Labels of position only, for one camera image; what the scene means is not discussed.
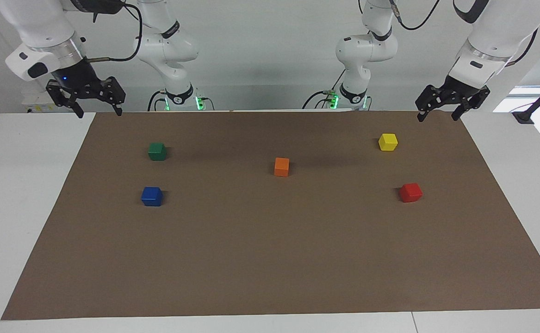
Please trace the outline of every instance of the white table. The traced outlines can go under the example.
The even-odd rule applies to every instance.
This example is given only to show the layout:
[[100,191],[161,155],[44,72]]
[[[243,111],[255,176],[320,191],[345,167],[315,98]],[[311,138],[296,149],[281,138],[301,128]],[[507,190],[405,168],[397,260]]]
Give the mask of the white table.
[[[0,317],[94,114],[0,115]],[[509,114],[464,123],[540,253],[540,135]],[[540,310],[92,318],[0,322],[0,332],[529,333]]]

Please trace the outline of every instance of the red cube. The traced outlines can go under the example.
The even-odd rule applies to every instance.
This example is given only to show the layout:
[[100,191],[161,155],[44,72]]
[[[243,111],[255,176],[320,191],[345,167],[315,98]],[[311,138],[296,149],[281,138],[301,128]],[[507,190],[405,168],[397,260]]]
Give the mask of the red cube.
[[422,190],[416,183],[405,184],[399,190],[399,196],[401,196],[403,202],[416,202],[422,198]]

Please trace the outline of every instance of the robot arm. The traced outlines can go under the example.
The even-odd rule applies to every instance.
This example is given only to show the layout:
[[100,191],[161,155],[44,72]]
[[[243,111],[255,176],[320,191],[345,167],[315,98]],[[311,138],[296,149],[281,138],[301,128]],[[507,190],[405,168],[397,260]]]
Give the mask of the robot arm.
[[459,104],[452,114],[454,120],[479,108],[490,93],[487,82],[507,66],[540,25],[540,0],[475,0],[470,11],[455,10],[473,24],[473,31],[445,83],[440,88],[428,85],[416,99],[420,122],[431,110],[446,104]]
[[55,80],[46,90],[57,106],[71,108],[79,118],[83,109],[77,99],[99,99],[120,116],[126,94],[113,76],[99,80],[64,8],[97,14],[117,13],[123,6],[119,0],[0,0],[0,12],[23,42],[7,57],[7,66],[26,81],[52,73]]
[[197,88],[194,89],[181,62],[198,57],[198,45],[173,14],[169,0],[138,0],[144,24],[158,30],[145,34],[138,58],[153,67],[163,79],[168,101],[175,110],[201,109]]
[[367,0],[362,22],[368,34],[340,39],[336,55],[344,64],[344,80],[340,85],[340,105],[358,110],[363,107],[371,71],[370,62],[386,61],[397,54],[397,38],[392,34],[393,11],[389,0]]

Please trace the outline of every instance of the yellow cube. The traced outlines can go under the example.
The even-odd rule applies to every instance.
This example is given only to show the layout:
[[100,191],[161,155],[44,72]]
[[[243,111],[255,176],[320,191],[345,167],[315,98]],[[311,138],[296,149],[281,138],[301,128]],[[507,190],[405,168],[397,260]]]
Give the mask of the yellow cube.
[[384,152],[392,152],[397,147],[395,134],[385,133],[379,139],[379,147]]

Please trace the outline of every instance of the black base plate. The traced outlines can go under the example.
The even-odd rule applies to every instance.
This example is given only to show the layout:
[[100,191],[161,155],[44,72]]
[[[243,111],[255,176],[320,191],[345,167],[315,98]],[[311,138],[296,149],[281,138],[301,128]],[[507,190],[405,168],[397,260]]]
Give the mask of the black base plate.
[[513,116],[515,116],[515,119],[517,120],[517,122],[519,122],[520,124],[528,124],[528,125],[534,125],[535,123],[531,120],[531,118],[529,116],[527,116],[527,118],[529,118],[529,120],[526,120],[524,119],[524,116],[525,116],[525,112],[523,111],[520,111],[520,112],[513,112]]

